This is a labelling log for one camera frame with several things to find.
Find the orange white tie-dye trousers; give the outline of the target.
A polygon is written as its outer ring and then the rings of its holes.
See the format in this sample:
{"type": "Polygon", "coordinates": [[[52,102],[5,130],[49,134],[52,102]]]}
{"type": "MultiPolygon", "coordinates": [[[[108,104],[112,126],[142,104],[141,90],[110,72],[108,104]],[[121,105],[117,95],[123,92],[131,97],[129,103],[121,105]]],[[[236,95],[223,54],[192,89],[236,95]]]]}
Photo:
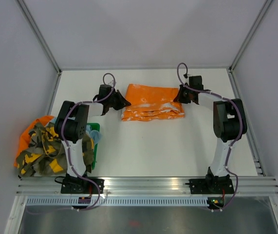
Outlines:
{"type": "Polygon", "coordinates": [[[175,102],[179,88],[129,84],[126,100],[131,106],[122,109],[122,121],[170,120],[185,117],[182,104],[175,102]]]}

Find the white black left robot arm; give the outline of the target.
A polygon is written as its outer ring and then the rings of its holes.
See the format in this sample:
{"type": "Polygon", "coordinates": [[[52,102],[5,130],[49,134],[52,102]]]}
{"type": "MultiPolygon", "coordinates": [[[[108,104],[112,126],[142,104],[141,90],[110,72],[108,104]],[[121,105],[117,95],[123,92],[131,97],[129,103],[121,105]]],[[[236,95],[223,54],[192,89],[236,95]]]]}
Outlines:
{"type": "Polygon", "coordinates": [[[61,138],[67,160],[66,175],[75,178],[72,188],[79,194],[89,188],[89,179],[83,159],[82,139],[86,133],[88,117],[104,116],[111,108],[118,111],[131,106],[119,90],[108,84],[99,87],[98,94],[91,101],[64,101],[55,121],[55,132],[61,138]]]}

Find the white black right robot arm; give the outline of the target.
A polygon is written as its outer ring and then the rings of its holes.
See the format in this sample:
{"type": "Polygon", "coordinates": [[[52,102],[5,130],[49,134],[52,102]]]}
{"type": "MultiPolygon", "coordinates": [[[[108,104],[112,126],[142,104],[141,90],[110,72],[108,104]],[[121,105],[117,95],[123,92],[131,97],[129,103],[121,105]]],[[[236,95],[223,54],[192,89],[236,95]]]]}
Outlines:
{"type": "Polygon", "coordinates": [[[228,169],[235,143],[247,132],[247,122],[242,100],[228,99],[204,88],[201,76],[184,74],[188,82],[182,82],[174,102],[195,103],[213,112],[213,131],[217,138],[215,155],[208,167],[205,179],[194,186],[219,193],[222,188],[233,188],[228,169]]]}

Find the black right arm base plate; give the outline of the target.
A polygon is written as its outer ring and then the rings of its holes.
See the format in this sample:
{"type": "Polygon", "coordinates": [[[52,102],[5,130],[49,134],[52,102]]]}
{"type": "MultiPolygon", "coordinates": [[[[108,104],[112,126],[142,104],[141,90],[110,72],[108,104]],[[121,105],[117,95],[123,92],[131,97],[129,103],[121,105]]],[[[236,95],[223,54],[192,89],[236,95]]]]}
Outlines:
{"type": "Polygon", "coordinates": [[[190,179],[186,185],[189,186],[193,195],[232,195],[234,186],[231,179],[221,181],[208,181],[206,179],[190,179]]]}

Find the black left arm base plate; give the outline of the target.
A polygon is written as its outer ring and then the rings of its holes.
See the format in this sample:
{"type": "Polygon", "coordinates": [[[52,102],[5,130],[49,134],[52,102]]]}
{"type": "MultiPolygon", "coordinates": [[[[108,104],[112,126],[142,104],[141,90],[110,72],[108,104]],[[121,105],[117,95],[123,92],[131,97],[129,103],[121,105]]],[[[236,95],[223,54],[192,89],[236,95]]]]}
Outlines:
{"type": "Polygon", "coordinates": [[[80,179],[78,177],[66,177],[62,181],[62,194],[102,194],[104,188],[104,180],[92,178],[92,182],[80,179]]]}

